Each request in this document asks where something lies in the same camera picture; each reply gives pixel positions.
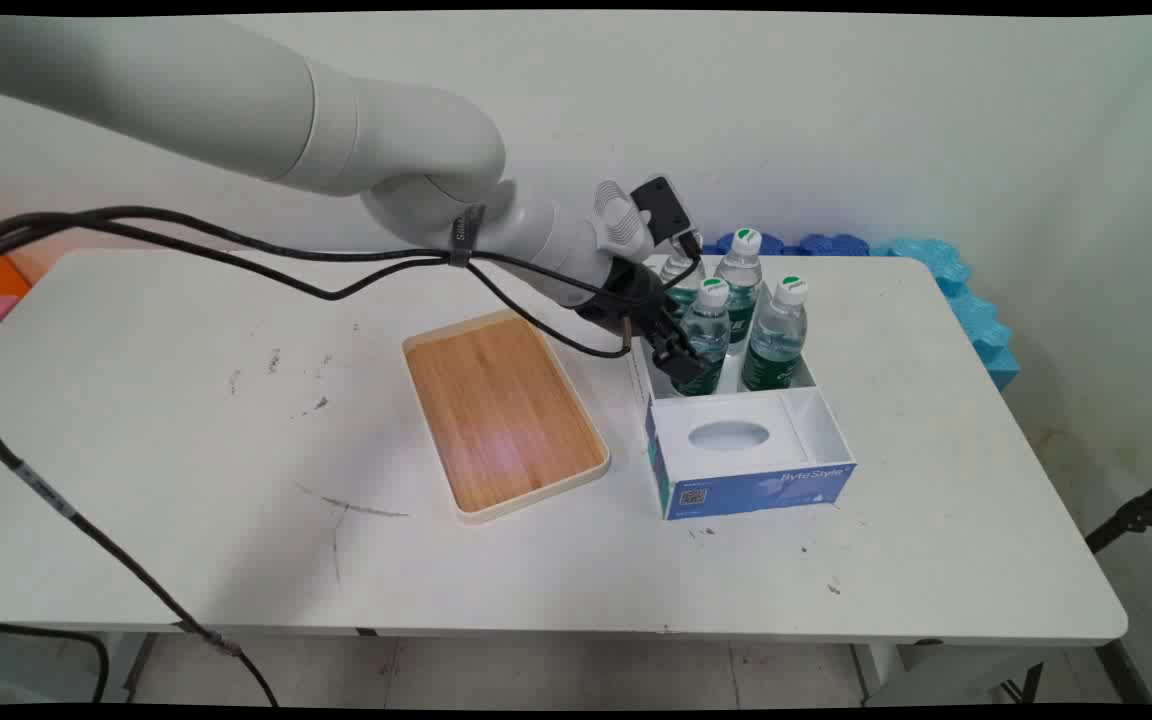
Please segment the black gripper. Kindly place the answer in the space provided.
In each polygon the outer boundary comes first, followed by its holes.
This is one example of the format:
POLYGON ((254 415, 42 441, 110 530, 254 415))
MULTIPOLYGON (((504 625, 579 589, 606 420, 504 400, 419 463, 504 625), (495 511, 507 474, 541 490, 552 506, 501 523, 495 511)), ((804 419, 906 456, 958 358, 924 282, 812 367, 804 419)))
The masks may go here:
POLYGON ((698 355, 675 320, 677 302, 664 290, 653 270, 641 263, 613 260, 602 291, 594 293, 576 313, 586 323, 612 334, 645 338, 649 359, 660 374, 675 386, 695 382, 707 373, 708 363, 698 355))

